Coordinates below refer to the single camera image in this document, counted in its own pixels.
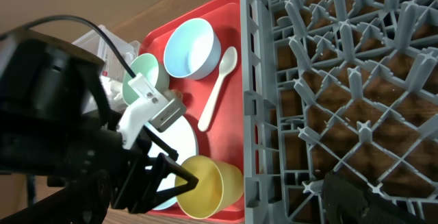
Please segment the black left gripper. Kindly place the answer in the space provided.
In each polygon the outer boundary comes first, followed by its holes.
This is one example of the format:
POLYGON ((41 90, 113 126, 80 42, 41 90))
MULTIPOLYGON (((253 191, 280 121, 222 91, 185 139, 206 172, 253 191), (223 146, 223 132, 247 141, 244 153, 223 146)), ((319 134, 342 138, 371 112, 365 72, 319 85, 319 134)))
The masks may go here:
POLYGON ((155 130, 144 127, 150 140, 141 138, 137 149, 123 149, 116 131, 120 117, 112 112, 105 125, 96 111, 81 117, 78 129, 68 137, 66 179, 81 181, 105 171, 111 207, 131 214, 146 213, 196 188, 198 178, 175 162, 177 150, 155 130))

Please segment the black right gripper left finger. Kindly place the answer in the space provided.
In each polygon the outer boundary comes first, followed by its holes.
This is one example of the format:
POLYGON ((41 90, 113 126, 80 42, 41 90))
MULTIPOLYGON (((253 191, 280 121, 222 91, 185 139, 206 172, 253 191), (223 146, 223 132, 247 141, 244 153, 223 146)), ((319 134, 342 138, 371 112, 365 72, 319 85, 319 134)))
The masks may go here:
POLYGON ((24 210, 1 224, 102 223, 112 196, 110 176, 98 171, 24 210))

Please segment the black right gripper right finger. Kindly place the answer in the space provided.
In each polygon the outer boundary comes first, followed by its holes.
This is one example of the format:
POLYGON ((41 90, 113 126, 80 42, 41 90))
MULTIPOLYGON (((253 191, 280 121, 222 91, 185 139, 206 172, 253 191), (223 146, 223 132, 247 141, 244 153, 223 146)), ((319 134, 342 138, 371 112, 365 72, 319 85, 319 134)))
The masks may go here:
POLYGON ((327 173, 322 199, 330 223, 421 224, 425 221, 354 182, 327 173))

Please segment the light blue plate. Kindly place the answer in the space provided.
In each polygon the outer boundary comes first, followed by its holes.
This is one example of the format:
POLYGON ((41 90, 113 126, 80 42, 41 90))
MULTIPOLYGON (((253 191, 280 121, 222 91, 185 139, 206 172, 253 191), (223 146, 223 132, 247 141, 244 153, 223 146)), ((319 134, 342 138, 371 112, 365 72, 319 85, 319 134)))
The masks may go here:
MULTIPOLYGON (((146 123, 145 127, 158 132, 150 123, 146 123)), ((179 158, 177 164, 182 164, 188 158, 198 155, 198 145, 196 140, 196 134, 188 123, 184 116, 178 118, 167 130, 164 132, 158 132, 158 135, 170 145, 173 149, 176 149, 179 158)), ((175 174, 169 174, 164 178, 158 186, 158 191, 174 188, 175 186, 175 174)), ((164 210, 173 206, 177 202, 177 198, 173 197, 162 204, 153 208, 153 210, 164 210)))

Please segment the yellow plastic cup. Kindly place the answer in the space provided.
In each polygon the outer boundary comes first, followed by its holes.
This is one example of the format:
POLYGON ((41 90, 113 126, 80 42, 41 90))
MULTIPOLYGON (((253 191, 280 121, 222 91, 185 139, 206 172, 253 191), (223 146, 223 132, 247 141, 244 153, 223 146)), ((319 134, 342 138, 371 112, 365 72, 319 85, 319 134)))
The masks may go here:
POLYGON ((182 167, 198 179, 194 189, 177 196, 179 207, 193 219, 207 219, 244 194, 242 172, 232 164, 195 155, 185 160, 182 167))

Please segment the white tissue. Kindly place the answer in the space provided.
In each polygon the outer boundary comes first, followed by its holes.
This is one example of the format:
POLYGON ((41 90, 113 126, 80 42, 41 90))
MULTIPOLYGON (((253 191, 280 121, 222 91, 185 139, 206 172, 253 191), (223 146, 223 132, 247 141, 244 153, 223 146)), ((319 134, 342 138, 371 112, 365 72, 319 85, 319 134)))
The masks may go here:
POLYGON ((127 104, 123 100, 123 84, 105 76, 101 76, 100 81, 104 88, 110 108, 116 112, 123 113, 127 107, 127 104))

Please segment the green bowl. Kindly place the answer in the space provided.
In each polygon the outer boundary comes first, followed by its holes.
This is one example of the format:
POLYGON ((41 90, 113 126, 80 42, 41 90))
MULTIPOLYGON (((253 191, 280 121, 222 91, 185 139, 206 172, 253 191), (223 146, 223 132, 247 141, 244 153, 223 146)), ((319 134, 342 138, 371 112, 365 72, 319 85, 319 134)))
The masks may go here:
MULTIPOLYGON (((131 64, 131 70, 134 73, 141 73, 147 80, 158 90, 169 89, 170 76, 164 65, 158 62, 157 58, 150 53, 139 55, 131 64)), ((123 101, 130 105, 137 98, 137 93, 129 86, 128 82, 132 77, 125 73, 123 78, 122 95, 123 101)))

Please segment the light blue bowl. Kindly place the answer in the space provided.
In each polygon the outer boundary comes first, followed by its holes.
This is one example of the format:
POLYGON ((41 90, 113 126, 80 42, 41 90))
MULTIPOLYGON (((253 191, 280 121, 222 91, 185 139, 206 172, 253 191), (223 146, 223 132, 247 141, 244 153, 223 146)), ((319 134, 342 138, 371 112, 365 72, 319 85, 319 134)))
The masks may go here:
POLYGON ((203 18, 182 23, 170 36, 164 50, 164 66, 175 78, 199 80, 207 77, 221 56, 220 41, 203 18))

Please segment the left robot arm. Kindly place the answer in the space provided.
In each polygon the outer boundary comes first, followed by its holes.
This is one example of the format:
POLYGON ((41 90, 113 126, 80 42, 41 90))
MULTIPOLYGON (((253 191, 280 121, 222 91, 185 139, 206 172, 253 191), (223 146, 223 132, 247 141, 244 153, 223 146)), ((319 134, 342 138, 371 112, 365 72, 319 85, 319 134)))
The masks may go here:
POLYGON ((123 113, 110 108, 103 61, 69 42, 38 33, 40 18, 1 35, 1 170, 96 182, 111 207, 145 213, 196 188, 177 152, 146 124, 166 130, 185 112, 171 92, 131 74, 137 99, 123 113))

